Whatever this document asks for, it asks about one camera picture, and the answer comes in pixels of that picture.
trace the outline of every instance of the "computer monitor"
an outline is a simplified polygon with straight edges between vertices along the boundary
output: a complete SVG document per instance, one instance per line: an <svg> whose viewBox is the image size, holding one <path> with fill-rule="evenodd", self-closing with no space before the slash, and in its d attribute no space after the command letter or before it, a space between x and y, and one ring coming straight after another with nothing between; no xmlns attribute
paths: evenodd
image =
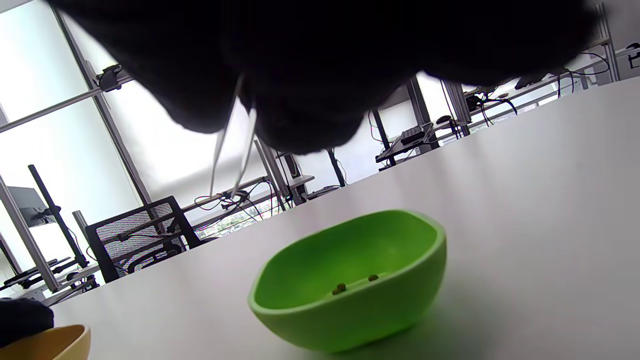
<svg viewBox="0 0 640 360"><path fill-rule="evenodd" d="M49 208L34 188L7 187L28 227L56 222L56 219L49 212Z"/></svg>

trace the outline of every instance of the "keyboard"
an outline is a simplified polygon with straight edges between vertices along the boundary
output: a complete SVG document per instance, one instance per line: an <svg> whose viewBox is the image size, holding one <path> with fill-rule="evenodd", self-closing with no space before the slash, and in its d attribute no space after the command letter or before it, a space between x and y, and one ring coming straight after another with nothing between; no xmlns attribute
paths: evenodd
<svg viewBox="0 0 640 360"><path fill-rule="evenodd" d="M416 126L409 130L404 130L400 136L400 142L406 145L422 138L424 138L424 131L420 126Z"/></svg>

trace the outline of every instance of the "white wall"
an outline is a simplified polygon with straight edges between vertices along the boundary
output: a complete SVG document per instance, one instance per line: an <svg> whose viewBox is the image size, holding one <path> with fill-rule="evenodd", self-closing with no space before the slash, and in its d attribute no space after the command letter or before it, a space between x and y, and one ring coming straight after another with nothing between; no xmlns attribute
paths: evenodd
<svg viewBox="0 0 640 360"><path fill-rule="evenodd" d="M42 1L0 14L0 53L0 103L9 121L87 91L51 9ZM92 224L139 206L91 100L0 133L0 174L6 184L36 188L29 164L62 207L83 251L87 245L71 212L81 210ZM0 231L19 265L32 267L2 206ZM56 225L36 227L32 233L47 259L72 256Z"/></svg>

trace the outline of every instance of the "table surface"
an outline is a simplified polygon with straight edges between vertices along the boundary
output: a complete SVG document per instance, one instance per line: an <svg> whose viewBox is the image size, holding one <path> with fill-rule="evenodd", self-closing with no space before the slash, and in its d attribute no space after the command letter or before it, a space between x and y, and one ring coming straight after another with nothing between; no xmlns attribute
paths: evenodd
<svg viewBox="0 0 640 360"><path fill-rule="evenodd" d="M90 359L640 359L640 78L562 98L53 307ZM344 354L270 333L247 295L292 241L407 208L447 231L415 327Z"/></svg>

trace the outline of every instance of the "chair backrest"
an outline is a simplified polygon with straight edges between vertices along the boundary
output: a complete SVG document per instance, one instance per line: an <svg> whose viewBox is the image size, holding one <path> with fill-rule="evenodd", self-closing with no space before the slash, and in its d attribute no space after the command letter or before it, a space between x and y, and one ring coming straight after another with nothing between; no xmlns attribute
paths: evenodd
<svg viewBox="0 0 640 360"><path fill-rule="evenodd" d="M89 225L86 233L106 282L203 244L172 196Z"/></svg>

